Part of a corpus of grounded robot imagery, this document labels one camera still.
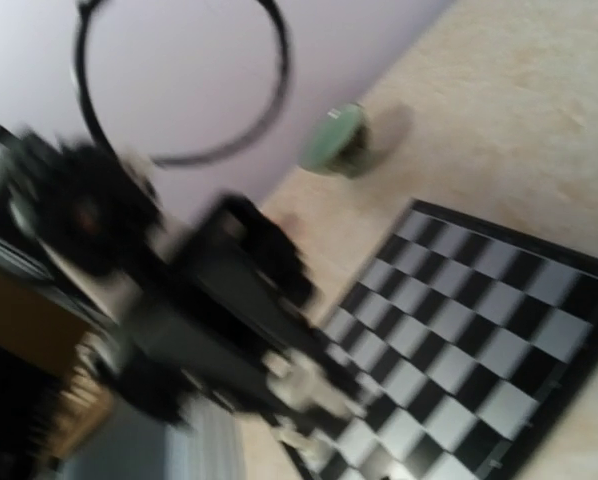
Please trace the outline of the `white chess rook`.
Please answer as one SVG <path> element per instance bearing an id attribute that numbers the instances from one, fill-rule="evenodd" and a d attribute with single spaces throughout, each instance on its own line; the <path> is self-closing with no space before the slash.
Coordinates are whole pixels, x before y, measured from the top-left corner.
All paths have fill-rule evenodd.
<path id="1" fill-rule="evenodd" d="M 300 433 L 292 422 L 281 422 L 273 428 L 273 435 L 278 441 L 294 448 L 311 461 L 322 460 L 330 451 L 327 441 Z"/>

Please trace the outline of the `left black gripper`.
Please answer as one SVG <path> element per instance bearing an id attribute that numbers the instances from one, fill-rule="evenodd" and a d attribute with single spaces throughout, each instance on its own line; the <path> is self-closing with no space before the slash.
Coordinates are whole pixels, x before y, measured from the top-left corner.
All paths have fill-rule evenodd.
<path id="1" fill-rule="evenodd" d="M 123 205 L 123 264 L 141 287 L 128 329 L 133 355 L 123 397 L 178 424 L 183 401 L 206 396 L 241 413 L 312 423 L 313 411 L 283 396 L 267 353 L 318 354 L 300 314 L 313 288 L 286 234 L 246 197 L 222 196 L 170 261 L 150 249 L 163 219 L 147 198 Z"/>

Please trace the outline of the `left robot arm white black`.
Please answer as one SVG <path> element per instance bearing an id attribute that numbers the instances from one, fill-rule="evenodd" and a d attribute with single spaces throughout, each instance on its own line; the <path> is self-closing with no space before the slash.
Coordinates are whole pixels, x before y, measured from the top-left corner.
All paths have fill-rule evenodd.
<path id="1" fill-rule="evenodd" d="M 221 195 L 190 226 L 129 162 L 0 125 L 0 214 L 108 318 L 86 363 L 130 405 L 172 425 L 198 398 L 308 421 L 265 359 L 317 359 L 302 315 L 314 287 L 296 246 L 248 198 Z"/>

